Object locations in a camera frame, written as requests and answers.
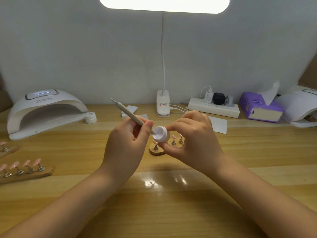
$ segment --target white cable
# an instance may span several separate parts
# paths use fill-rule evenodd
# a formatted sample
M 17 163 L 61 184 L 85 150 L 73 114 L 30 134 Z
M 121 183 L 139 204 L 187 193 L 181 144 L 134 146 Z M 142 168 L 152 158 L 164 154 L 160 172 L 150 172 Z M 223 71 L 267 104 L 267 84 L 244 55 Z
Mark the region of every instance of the white cable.
M 206 88 L 206 87 L 210 87 L 210 88 L 211 88 L 210 85 L 207 85 L 207 86 L 203 87 L 203 89 L 200 91 L 200 96 L 199 96 L 199 98 L 201 98 L 201 94 L 203 93 L 203 90 L 204 90 L 204 88 Z
M 185 111 L 188 111 L 187 109 L 185 109 L 185 108 L 182 108 L 182 107 L 180 107 L 180 106 L 177 106 L 177 105 L 174 105 L 174 104 L 170 104 L 170 106 L 174 106 L 174 107 L 177 107 L 177 108 L 181 108 L 181 109 L 183 109 L 183 110 L 185 110 Z
M 187 113 L 187 112 L 188 112 L 188 111 L 183 111 L 183 110 L 181 110 L 181 109 L 179 109 L 179 108 L 170 107 L 170 110 L 173 110 L 173 109 L 177 109 L 177 110 L 179 110 L 179 111 L 182 111 L 183 113 Z
M 162 12 L 162 37 L 161 37 L 161 54 L 162 54 L 162 65 L 163 65 L 163 88 L 162 93 L 165 92 L 165 61 L 164 61 L 164 49 L 163 42 L 164 41 L 164 12 Z

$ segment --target gray wall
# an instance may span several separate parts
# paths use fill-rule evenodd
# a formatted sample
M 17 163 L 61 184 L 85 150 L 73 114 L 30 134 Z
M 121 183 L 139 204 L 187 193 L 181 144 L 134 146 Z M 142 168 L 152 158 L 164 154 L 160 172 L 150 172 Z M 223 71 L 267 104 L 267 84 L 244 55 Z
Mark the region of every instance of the gray wall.
M 221 14 L 166 15 L 171 102 L 296 84 L 317 51 L 317 0 L 230 0 Z M 154 103 L 161 14 L 99 0 L 0 0 L 0 71 L 13 101 L 46 88 L 84 103 Z

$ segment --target metal pen tip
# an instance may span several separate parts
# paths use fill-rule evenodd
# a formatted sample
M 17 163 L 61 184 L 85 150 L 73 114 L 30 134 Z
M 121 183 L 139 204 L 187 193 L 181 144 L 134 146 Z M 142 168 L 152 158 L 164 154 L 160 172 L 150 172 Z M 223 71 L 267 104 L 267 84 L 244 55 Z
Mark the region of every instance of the metal pen tip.
M 110 98 L 113 102 L 117 103 L 116 101 L 114 101 L 112 98 Z

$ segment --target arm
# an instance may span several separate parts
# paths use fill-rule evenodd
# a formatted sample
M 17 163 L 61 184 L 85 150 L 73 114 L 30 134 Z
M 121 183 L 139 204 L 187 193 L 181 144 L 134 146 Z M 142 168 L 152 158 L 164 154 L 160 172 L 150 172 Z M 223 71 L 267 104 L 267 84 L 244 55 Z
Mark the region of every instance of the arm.
M 140 127 L 126 118 L 109 135 L 101 166 L 54 202 L 1 235 L 6 237 L 75 237 L 89 218 L 135 172 L 153 121 Z
M 317 213 L 226 156 L 207 115 L 191 111 L 166 128 L 185 142 L 181 148 L 160 143 L 164 151 L 211 178 L 268 236 L 316 236 Z

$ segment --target purple tissue package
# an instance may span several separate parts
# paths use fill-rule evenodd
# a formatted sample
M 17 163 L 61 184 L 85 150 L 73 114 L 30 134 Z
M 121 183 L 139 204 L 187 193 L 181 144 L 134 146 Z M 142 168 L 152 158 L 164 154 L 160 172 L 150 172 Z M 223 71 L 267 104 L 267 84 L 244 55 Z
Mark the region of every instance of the purple tissue package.
M 252 92 L 244 92 L 239 104 L 248 119 L 278 123 L 285 112 L 275 100 L 267 106 L 261 94 Z

